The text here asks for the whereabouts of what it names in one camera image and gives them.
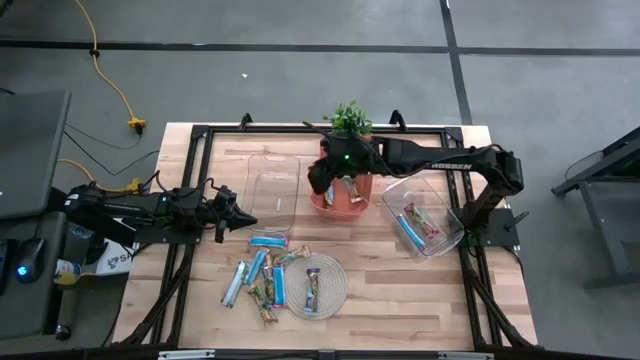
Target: green plant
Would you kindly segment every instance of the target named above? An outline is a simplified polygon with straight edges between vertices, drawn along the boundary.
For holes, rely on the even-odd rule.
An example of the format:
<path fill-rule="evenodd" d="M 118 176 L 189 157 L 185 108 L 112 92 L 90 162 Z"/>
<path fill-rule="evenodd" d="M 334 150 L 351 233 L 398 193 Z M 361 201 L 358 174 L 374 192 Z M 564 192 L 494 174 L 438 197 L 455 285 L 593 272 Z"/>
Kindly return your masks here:
<path fill-rule="evenodd" d="M 331 127 L 337 134 L 353 131 L 359 135 L 369 135 L 373 128 L 371 120 L 367 120 L 367 114 L 360 106 L 356 105 L 355 100 L 348 106 L 340 104 L 335 114 L 323 116 L 322 119 L 331 121 Z"/>

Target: computer mouse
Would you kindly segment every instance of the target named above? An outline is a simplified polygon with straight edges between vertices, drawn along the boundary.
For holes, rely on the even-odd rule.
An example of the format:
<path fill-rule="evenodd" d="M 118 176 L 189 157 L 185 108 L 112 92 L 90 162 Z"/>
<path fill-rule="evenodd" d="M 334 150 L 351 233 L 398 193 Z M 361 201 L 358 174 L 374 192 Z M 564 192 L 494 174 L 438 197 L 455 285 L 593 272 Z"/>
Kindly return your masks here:
<path fill-rule="evenodd" d="M 43 238 L 31 238 L 18 246 L 16 258 L 16 278 L 23 284 L 32 283 L 40 278 L 44 267 L 44 248 L 47 243 Z"/>

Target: yellow extension cord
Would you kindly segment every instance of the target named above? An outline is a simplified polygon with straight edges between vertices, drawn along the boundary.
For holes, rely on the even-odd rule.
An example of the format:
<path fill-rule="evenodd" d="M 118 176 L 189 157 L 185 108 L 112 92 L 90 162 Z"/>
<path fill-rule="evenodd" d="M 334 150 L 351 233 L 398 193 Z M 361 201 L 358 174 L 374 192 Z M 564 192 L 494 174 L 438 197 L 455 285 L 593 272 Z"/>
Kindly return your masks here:
<path fill-rule="evenodd" d="M 120 90 L 120 88 L 116 84 L 114 84 L 113 81 L 111 81 L 100 70 L 100 66 L 98 65 L 98 56 L 97 56 L 98 36 L 96 35 L 96 29 L 93 26 L 93 22 L 91 21 L 91 17 L 89 16 L 89 13 L 87 13 L 87 10 L 84 8 L 84 6 L 80 2 L 80 0 L 75 0 L 75 2 L 80 7 L 80 10 L 82 10 L 82 13 L 84 14 L 85 19 L 87 19 L 87 23 L 89 24 L 89 27 L 91 28 L 91 34 L 93 35 L 93 53 L 91 54 L 91 57 L 93 58 L 93 67 L 96 69 L 96 72 L 98 73 L 98 75 L 100 75 L 100 77 L 105 82 L 107 82 L 107 84 L 109 84 L 113 88 L 113 90 L 115 90 L 118 93 L 118 95 L 120 95 L 120 98 L 122 98 L 122 102 L 124 102 L 124 105 L 127 107 L 127 110 L 129 111 L 130 119 L 127 122 L 127 124 L 129 125 L 130 128 L 135 128 L 136 131 L 138 131 L 139 129 L 145 127 L 147 125 L 147 122 L 145 120 L 141 120 L 141 119 L 137 118 L 134 115 L 133 109 L 131 109 L 131 105 L 129 105 L 129 101 L 127 100 L 127 97 L 124 95 L 122 90 Z M 76 161 L 73 161 L 71 159 L 58 159 L 58 162 L 68 163 L 68 164 L 74 165 L 78 169 L 82 170 L 82 172 L 84 172 L 84 174 L 87 175 L 87 177 L 89 178 L 90 181 L 95 181 L 93 176 L 89 172 L 89 170 L 87 170 L 80 163 L 78 163 Z M 101 190 L 104 190 L 104 191 L 109 191 L 109 192 L 119 192 L 119 193 L 131 192 L 131 193 L 137 193 L 139 184 L 140 184 L 140 179 L 134 178 L 133 181 L 131 182 L 131 184 L 129 184 L 129 185 L 123 187 L 123 188 L 119 188 L 119 189 L 106 188 L 104 186 L 98 185 L 97 183 L 96 183 L 96 186 L 98 187 L 98 189 L 101 189 Z"/>
<path fill-rule="evenodd" d="M 116 84 L 114 84 L 113 81 L 111 81 L 100 70 L 100 66 L 98 66 L 98 56 L 97 56 L 98 36 L 96 35 L 96 29 L 93 26 L 93 22 L 91 21 L 91 17 L 89 17 L 89 13 L 87 13 L 87 10 L 84 8 L 84 6 L 80 2 L 80 0 L 75 0 L 75 2 L 80 7 L 80 10 L 82 10 L 82 13 L 84 14 L 84 17 L 85 17 L 85 19 L 87 19 L 87 23 L 89 23 L 89 27 L 91 28 L 91 34 L 93 35 L 93 53 L 91 54 L 91 57 L 93 58 L 93 66 L 95 67 L 96 72 L 98 73 L 98 75 L 100 75 L 100 77 L 104 81 L 106 81 L 109 85 L 111 85 L 113 90 L 115 90 L 118 93 L 118 95 L 120 95 L 120 97 L 122 98 L 122 101 L 124 102 L 124 105 L 127 107 L 127 110 L 129 111 L 130 120 L 127 123 L 129 125 L 129 127 L 130 128 L 143 128 L 143 127 L 145 127 L 147 125 L 147 122 L 145 120 L 141 120 L 141 119 L 137 118 L 133 114 L 133 110 L 131 109 L 131 105 L 129 105 L 129 101 L 127 101 L 127 97 L 124 95 L 122 90 L 120 90 L 120 88 L 118 88 L 118 86 L 116 86 Z"/>
<path fill-rule="evenodd" d="M 78 169 L 82 170 L 82 172 L 84 172 L 85 175 L 87 175 L 87 177 L 89 178 L 89 181 L 95 181 L 93 179 L 93 176 L 91 176 L 91 173 L 89 172 L 89 170 L 87 170 L 84 166 L 80 165 L 80 163 L 77 163 L 71 159 L 58 159 L 58 162 L 63 162 L 63 163 L 68 163 L 71 165 L 74 165 L 75 167 L 77 167 Z M 123 188 L 119 188 L 119 189 L 111 189 L 111 188 L 106 188 L 104 186 L 100 186 L 96 183 L 96 186 L 98 187 L 98 189 L 100 190 L 104 190 L 104 191 L 109 191 L 109 192 L 118 192 L 118 193 L 124 193 L 124 192 L 130 192 L 130 193 L 137 193 L 138 192 L 138 185 L 140 185 L 140 179 L 138 178 L 134 178 L 133 181 L 131 182 L 131 184 L 123 187 Z"/>

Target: computer monitor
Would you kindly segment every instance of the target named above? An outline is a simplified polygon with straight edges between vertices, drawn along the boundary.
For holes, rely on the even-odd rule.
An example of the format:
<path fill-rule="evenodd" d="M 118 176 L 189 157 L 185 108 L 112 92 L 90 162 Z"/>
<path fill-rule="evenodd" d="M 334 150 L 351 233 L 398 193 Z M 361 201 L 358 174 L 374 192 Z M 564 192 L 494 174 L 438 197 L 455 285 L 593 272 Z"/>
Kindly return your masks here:
<path fill-rule="evenodd" d="M 71 94 L 0 96 L 0 219 L 45 210 Z"/>

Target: gray concrete floor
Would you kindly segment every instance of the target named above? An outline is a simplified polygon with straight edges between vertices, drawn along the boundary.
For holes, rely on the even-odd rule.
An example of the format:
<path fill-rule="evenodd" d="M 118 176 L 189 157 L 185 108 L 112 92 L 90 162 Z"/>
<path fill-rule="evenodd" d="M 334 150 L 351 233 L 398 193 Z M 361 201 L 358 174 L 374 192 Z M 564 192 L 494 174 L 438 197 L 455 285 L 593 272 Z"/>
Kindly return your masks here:
<path fill-rule="evenodd" d="M 103 41 L 446 44 L 437 0 L 84 3 Z M 449 3 L 462 46 L 640 45 L 640 5 L 634 0 Z M 90 33 L 71 0 L 17 0 L 0 19 L 0 37 L 88 40 Z M 582 290 L 585 281 L 607 275 L 606 256 L 580 195 L 561 201 L 549 192 L 575 160 L 640 125 L 640 58 L 463 56 L 461 62 L 474 124 L 489 125 L 493 140 L 523 161 L 526 189 L 509 201 L 516 212 L 531 211 L 519 233 L 540 344 L 640 357 L 640 288 Z M 238 121 L 244 112 L 261 122 L 315 120 L 336 102 L 355 98 L 375 122 L 386 122 L 397 108 L 410 123 L 460 124 L 447 55 L 103 51 L 100 63 L 149 122 L 141 144 L 127 151 L 77 136 L 114 170 L 157 149 L 170 121 Z M 122 146 L 135 140 L 117 94 L 93 72 L 85 50 L 0 49 L 0 87 L 70 89 L 70 124 Z M 111 187 L 148 177 L 156 160 L 111 177 L 66 139 L 60 157 L 85 164 Z M 54 180 L 62 189 L 85 181 L 66 165 Z M 66 344 L 22 348 L 100 345 L 123 284 L 87 284 L 77 317 L 82 331 Z"/>

